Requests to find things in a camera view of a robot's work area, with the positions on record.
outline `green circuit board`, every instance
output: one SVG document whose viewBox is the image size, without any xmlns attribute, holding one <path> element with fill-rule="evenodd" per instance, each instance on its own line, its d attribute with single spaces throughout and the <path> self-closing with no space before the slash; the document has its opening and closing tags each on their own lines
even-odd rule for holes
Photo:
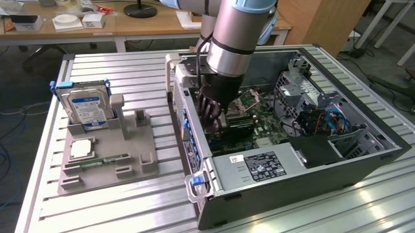
<svg viewBox="0 0 415 233">
<path fill-rule="evenodd" d="M 252 150 L 286 141 L 288 134 L 268 102 L 268 93 L 260 93 L 253 88 L 241 89 L 241 95 L 229 104 L 226 117 L 252 117 L 253 131 L 249 136 L 241 138 L 234 135 L 236 140 L 230 141 L 221 140 L 218 133 L 206 134 L 213 156 Z"/>
</svg>

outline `sticker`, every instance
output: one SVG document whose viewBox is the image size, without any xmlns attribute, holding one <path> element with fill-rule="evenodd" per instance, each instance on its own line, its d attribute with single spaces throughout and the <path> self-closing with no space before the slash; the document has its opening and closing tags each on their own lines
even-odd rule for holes
<svg viewBox="0 0 415 233">
<path fill-rule="evenodd" d="M 112 35 L 112 33 L 93 33 L 93 35 Z"/>
<path fill-rule="evenodd" d="M 256 182 L 286 175 L 273 151 L 244 157 L 244 160 Z"/>
<path fill-rule="evenodd" d="M 85 126 L 102 125 L 106 121 L 104 110 L 98 108 L 98 97 L 72 99 L 80 122 Z"/>
<path fill-rule="evenodd" d="M 233 155 L 229 157 L 229 159 L 230 159 L 230 163 L 241 162 L 241 161 L 244 161 L 244 155 L 242 154 Z"/>
</svg>

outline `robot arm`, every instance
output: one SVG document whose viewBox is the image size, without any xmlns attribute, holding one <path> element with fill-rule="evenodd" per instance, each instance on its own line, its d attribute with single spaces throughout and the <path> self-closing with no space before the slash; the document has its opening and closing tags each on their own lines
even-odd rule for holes
<svg viewBox="0 0 415 233">
<path fill-rule="evenodd" d="M 201 123 L 217 130 L 217 118 L 237 96 L 256 44 L 262 44 L 276 22 L 276 0 L 160 0 L 177 9 L 202 14 L 201 41 L 209 39 L 205 60 L 197 48 L 196 76 Z M 206 67 L 200 73 L 200 66 Z"/>
</svg>

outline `table leg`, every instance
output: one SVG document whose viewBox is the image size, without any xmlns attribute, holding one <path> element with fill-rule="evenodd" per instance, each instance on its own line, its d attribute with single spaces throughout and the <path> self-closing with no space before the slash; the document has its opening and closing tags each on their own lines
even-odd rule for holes
<svg viewBox="0 0 415 233">
<path fill-rule="evenodd" d="M 412 47 L 409 48 L 407 53 L 403 55 L 403 57 L 400 58 L 400 60 L 396 64 L 399 66 L 403 66 L 403 64 L 407 62 L 408 58 L 413 55 L 413 53 L 415 53 L 415 44 L 412 45 Z"/>
<path fill-rule="evenodd" d="M 373 20 L 372 20 L 371 23 L 369 23 L 368 28 L 365 29 L 365 31 L 364 31 L 364 33 L 363 33 L 363 35 L 361 35 L 361 37 L 360 37 L 360 39 L 359 39 L 359 41 L 357 41 L 357 44 L 356 44 L 356 46 L 355 46 L 356 48 L 360 48 L 360 47 L 361 47 L 361 45 L 363 45 L 365 39 L 368 38 L 368 35 L 369 35 L 371 31 L 373 30 L 373 28 L 375 28 L 375 26 L 376 26 L 376 24 L 377 24 L 377 22 L 379 22 L 381 16 L 384 15 L 385 11 L 387 11 L 388 8 L 389 8 L 391 3 L 392 3 L 392 2 L 391 2 L 389 0 L 387 0 L 385 3 L 383 4 L 383 6 L 381 6 L 381 8 L 380 8 L 380 11 L 377 12 L 377 14 L 376 14 Z"/>
<path fill-rule="evenodd" d="M 384 42 L 384 40 L 387 39 L 388 35 L 391 34 L 393 28 L 396 27 L 397 23 L 400 22 L 401 18 L 404 17 L 405 13 L 408 12 L 411 6 L 413 5 L 413 1 L 408 2 L 408 4 L 405 5 L 405 7 L 401 9 L 401 11 L 399 12 L 399 14 L 396 15 L 392 23 L 389 24 L 387 30 L 384 31 L 384 33 L 381 34 L 380 39 L 377 40 L 376 44 L 375 44 L 375 48 L 379 48 L 381 43 Z"/>
<path fill-rule="evenodd" d="M 288 34 L 288 30 L 281 30 L 277 31 L 278 33 L 276 34 L 276 38 L 273 41 L 273 45 L 282 45 L 285 42 L 285 38 L 286 38 L 286 34 Z"/>
<path fill-rule="evenodd" d="M 116 52 L 126 52 L 125 50 L 125 37 L 124 36 L 116 36 L 114 37 L 114 46 L 116 46 Z"/>
</svg>

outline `blue hard drive label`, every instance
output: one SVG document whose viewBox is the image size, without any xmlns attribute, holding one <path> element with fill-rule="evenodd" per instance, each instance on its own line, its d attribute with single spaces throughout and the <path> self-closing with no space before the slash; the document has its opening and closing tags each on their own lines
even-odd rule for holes
<svg viewBox="0 0 415 233">
<path fill-rule="evenodd" d="M 82 125 L 92 127 L 105 124 L 106 118 L 104 110 L 98 107 L 98 97 L 72 99 L 72 105 Z"/>
</svg>

